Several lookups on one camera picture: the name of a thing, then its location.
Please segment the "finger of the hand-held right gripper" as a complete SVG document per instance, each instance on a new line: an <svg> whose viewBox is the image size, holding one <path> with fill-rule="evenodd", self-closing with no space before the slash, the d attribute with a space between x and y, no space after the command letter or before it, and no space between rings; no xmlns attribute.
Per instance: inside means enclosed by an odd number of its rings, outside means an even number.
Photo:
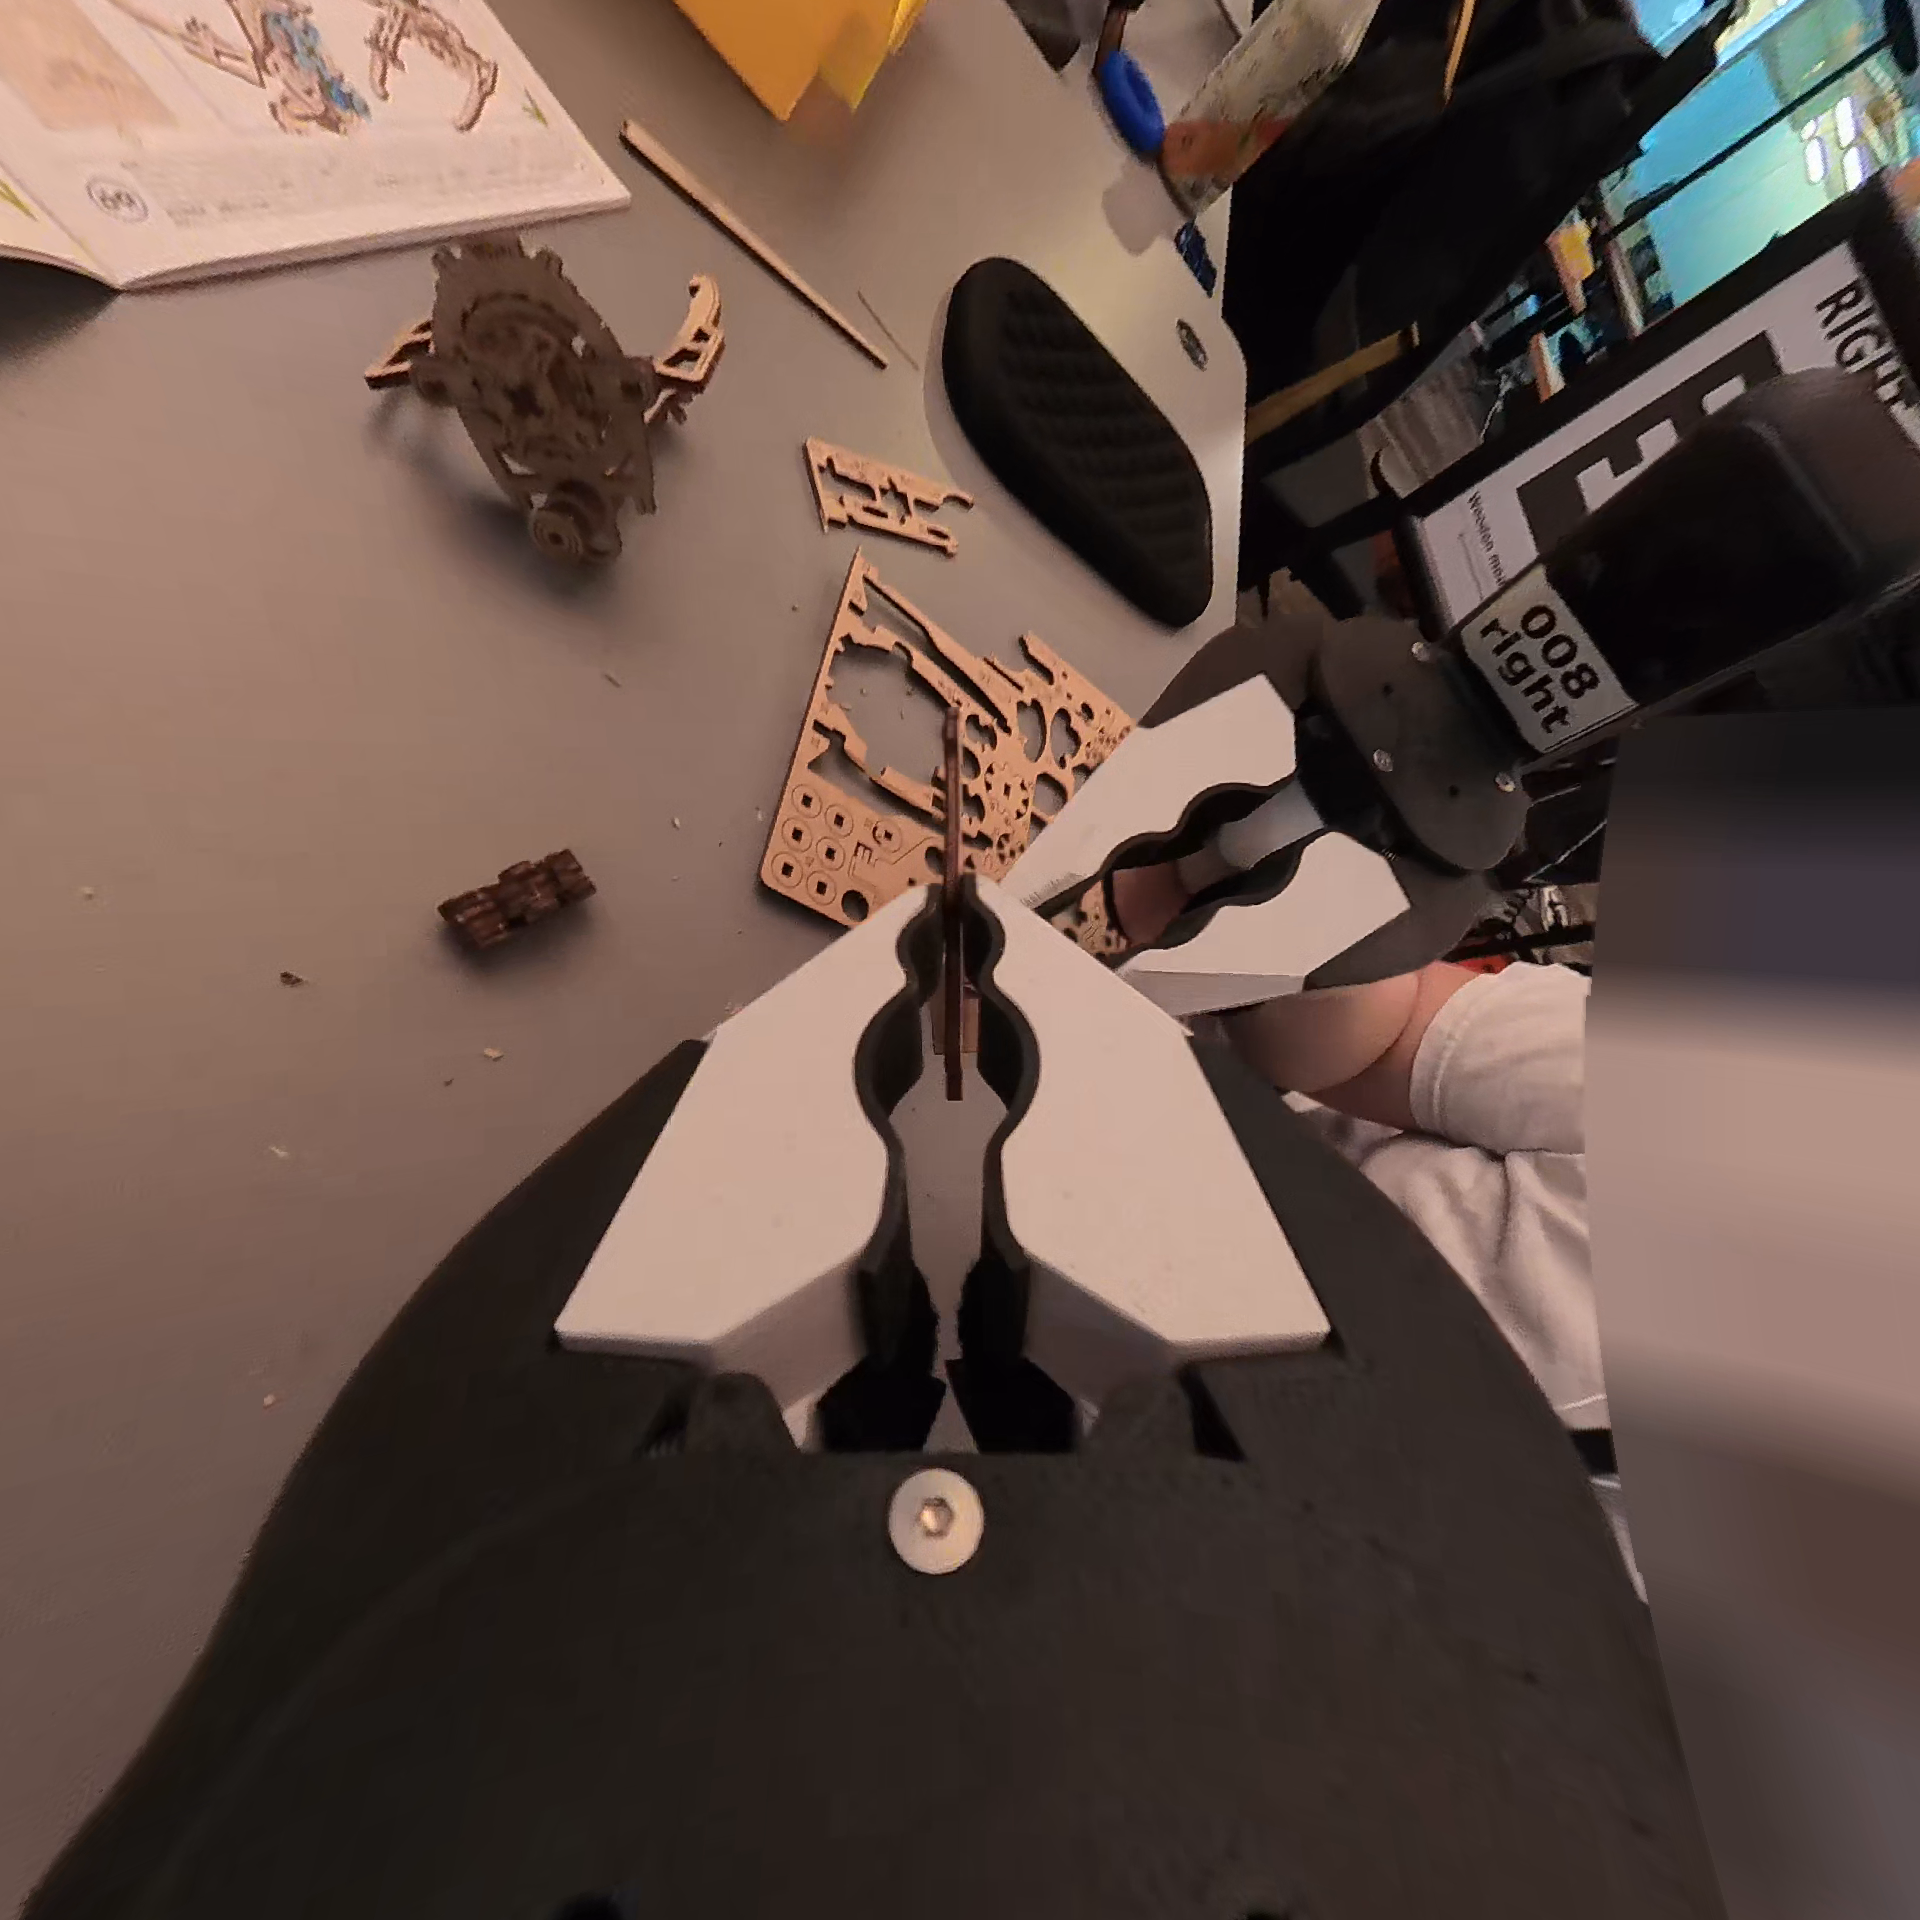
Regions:
<svg viewBox="0 0 1920 1920"><path fill-rule="evenodd" d="M1215 883L1296 840L1306 840L1296 712L1253 672L1161 722L1135 722L1003 891L1054 913L1106 872L1194 865Z"/></svg>
<svg viewBox="0 0 1920 1920"><path fill-rule="evenodd" d="M1253 860L1259 836L1208 831L1187 865L1194 910L1120 979L1168 1021L1296 995L1312 968L1408 913L1391 865L1350 836L1312 831Z"/></svg>

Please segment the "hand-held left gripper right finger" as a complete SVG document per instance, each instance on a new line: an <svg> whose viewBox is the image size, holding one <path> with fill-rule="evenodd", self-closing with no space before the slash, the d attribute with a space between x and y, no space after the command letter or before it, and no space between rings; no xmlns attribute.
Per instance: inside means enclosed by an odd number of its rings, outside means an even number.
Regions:
<svg viewBox="0 0 1920 1920"><path fill-rule="evenodd" d="M1187 1365L1325 1345L1328 1313L1179 1021L989 882L970 883L970 960L1003 1127L963 1359L1106 1402Z"/></svg>

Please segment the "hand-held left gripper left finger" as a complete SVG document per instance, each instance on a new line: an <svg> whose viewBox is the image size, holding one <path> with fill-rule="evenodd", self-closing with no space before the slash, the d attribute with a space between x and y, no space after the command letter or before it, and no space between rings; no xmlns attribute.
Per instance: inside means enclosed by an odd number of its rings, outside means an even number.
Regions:
<svg viewBox="0 0 1920 1920"><path fill-rule="evenodd" d="M567 1353L831 1389L860 1359L850 1267L883 1209L860 1040L906 991L915 883L707 1033L651 1160L559 1313Z"/></svg>

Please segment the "long wooden model part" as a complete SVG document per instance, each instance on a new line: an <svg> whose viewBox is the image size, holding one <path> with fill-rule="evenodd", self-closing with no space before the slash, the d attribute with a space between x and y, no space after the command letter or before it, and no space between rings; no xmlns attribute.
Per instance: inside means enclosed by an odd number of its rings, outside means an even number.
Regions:
<svg viewBox="0 0 1920 1920"><path fill-rule="evenodd" d="M963 938L963 707L940 716L940 1072L963 1100L970 938Z"/></svg>

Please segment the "person's right forearm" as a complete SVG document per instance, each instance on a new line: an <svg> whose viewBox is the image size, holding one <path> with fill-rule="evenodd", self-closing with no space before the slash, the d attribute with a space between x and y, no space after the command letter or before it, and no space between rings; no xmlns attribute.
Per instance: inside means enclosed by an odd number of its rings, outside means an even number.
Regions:
<svg viewBox="0 0 1920 1920"><path fill-rule="evenodd" d="M1305 1093L1328 1116L1415 1129L1423 1032L1464 983L1477 983L1468 968L1432 964L1372 983L1274 995L1235 1011L1235 1050L1268 1083Z"/></svg>

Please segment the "laser-cut wooden parts sheet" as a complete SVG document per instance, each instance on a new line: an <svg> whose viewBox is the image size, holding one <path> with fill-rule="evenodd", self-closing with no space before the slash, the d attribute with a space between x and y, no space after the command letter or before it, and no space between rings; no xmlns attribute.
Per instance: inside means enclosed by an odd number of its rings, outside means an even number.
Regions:
<svg viewBox="0 0 1920 1920"><path fill-rule="evenodd" d="M945 865L945 746L960 716L960 850L1009 882L1135 716L1039 633L997 664L960 645L860 550L836 596L761 883L843 931Z"/></svg>

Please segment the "wooden gear model assembly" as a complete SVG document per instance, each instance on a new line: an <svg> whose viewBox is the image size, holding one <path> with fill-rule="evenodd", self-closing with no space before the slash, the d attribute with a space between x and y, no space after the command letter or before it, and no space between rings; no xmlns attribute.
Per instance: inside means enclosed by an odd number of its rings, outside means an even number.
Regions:
<svg viewBox="0 0 1920 1920"><path fill-rule="evenodd" d="M657 511L651 429L686 421L718 363L718 276L697 271L678 333L636 358L559 252L470 232L437 252L429 319L362 384L459 413L536 550L602 570L623 559L623 511Z"/></svg>

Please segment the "black and white tag sign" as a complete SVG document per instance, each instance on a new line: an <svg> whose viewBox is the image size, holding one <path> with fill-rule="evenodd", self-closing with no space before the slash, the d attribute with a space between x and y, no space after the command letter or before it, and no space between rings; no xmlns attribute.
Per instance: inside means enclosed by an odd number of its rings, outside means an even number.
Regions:
<svg viewBox="0 0 1920 1920"><path fill-rule="evenodd" d="M1452 633L1708 413L1787 375L1856 375L1920 434L1913 162L1771 241L1753 262L1576 375L1523 421L1418 486L1408 578Z"/></svg>

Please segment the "black quilted wrist rest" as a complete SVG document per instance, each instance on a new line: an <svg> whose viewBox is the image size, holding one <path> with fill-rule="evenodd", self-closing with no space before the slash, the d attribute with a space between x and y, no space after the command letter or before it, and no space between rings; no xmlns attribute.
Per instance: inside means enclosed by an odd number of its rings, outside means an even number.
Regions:
<svg viewBox="0 0 1920 1920"><path fill-rule="evenodd" d="M1187 434L1027 262L945 294L945 409L1009 495L1161 630L1215 601L1215 503Z"/></svg>

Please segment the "person's white shirt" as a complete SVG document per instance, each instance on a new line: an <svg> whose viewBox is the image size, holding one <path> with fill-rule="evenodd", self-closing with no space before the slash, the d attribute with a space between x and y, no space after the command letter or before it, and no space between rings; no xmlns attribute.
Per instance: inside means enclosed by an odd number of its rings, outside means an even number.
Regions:
<svg viewBox="0 0 1920 1920"><path fill-rule="evenodd" d="M1477 977L1423 1032L1408 1129L1289 1106L1478 1299L1576 1434L1606 1434L1588 1215L1588 991L1576 968Z"/></svg>

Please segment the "small dark wooden block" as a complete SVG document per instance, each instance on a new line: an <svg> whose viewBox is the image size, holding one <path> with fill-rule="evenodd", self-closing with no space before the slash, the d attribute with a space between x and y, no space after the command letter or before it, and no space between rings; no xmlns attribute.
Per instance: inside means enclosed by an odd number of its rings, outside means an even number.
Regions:
<svg viewBox="0 0 1920 1920"><path fill-rule="evenodd" d="M526 931L594 896L576 850L547 850L502 870L488 883L446 896L437 913L463 950L515 948Z"/></svg>

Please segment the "black office chair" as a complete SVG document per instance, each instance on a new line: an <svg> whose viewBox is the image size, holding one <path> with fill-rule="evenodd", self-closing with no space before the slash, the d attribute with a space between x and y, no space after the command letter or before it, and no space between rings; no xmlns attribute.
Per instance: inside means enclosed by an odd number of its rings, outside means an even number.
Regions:
<svg viewBox="0 0 1920 1920"><path fill-rule="evenodd" d="M1359 59L1235 185L1217 302L1253 399L1239 589L1312 544L1268 477L1405 399L1716 74L1732 15L1660 57L1612 0L1377 10Z"/></svg>

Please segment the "white drink bottle red cap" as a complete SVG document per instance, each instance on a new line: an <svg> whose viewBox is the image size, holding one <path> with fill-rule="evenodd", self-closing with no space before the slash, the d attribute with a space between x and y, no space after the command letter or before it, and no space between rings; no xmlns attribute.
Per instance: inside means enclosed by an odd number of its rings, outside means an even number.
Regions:
<svg viewBox="0 0 1920 1920"><path fill-rule="evenodd" d="M1161 117L1160 174L1187 221L1226 202L1266 151L1359 59L1383 0L1274 0Z"/></svg>

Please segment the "thin wooden stick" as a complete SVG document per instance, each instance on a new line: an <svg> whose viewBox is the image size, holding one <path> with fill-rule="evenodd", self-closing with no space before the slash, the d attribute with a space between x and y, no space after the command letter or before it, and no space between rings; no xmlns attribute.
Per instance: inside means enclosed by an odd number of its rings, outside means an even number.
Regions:
<svg viewBox="0 0 1920 1920"><path fill-rule="evenodd" d="M733 220L657 136L636 117L619 122L619 143L657 174L707 230L718 230L738 257L751 257L792 302L801 302L836 338L847 338L869 368L890 368L890 349L874 345L831 294L821 294L759 230Z"/></svg>

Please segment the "small wooden frame part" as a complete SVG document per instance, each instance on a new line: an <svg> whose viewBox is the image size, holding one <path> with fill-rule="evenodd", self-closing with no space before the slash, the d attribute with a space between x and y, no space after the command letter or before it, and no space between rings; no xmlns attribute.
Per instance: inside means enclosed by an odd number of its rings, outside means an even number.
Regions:
<svg viewBox="0 0 1920 1920"><path fill-rule="evenodd" d="M831 438L801 438L801 468L823 535L850 530L906 541L938 559L960 559L960 530L945 524L945 509L970 511L974 495L952 477L931 477Z"/></svg>

